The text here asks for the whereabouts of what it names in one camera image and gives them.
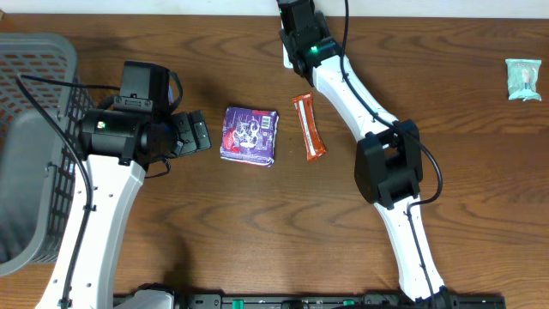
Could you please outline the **purple Carefree packet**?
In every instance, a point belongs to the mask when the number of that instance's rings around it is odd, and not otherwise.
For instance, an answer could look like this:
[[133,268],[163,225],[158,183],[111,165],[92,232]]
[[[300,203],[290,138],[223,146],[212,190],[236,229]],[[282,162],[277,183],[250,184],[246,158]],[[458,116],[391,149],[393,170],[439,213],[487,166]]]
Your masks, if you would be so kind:
[[275,162],[278,121],[276,111],[228,107],[222,127],[220,158],[271,167]]

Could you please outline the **red orange snack bar wrapper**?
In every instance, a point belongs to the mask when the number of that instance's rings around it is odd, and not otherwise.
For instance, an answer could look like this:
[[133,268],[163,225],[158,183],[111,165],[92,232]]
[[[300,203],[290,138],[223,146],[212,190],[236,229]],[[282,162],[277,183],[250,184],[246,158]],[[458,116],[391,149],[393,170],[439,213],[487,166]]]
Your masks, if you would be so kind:
[[293,104],[299,115],[299,122],[303,132],[307,160],[314,161],[326,153],[326,148],[317,131],[312,93],[294,97]]

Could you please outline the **mint green snack packet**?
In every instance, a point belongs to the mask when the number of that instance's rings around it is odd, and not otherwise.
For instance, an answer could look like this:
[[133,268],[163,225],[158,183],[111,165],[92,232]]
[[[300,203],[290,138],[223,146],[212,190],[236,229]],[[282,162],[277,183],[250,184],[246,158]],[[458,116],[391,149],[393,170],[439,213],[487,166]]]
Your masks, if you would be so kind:
[[540,66],[538,59],[507,58],[509,100],[542,100],[536,89]]

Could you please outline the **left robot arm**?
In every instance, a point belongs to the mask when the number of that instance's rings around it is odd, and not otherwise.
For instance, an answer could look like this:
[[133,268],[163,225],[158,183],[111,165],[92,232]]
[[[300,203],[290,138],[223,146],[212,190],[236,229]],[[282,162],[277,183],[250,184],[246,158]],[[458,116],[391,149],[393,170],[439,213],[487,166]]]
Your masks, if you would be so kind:
[[179,112],[166,67],[127,61],[116,95],[76,124],[75,190],[40,308],[113,308],[114,277],[132,205],[156,162],[209,149],[200,111]]

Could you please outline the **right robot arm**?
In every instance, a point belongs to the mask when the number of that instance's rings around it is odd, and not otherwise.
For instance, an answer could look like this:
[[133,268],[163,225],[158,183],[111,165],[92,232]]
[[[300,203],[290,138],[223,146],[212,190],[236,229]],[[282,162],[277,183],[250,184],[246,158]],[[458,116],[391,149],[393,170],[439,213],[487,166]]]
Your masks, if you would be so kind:
[[412,120],[384,109],[355,74],[347,43],[329,31],[312,0],[278,0],[280,37],[293,70],[324,95],[356,140],[354,179],[382,217],[401,291],[416,305],[439,308],[445,287],[431,256],[421,206],[442,193],[443,175]]

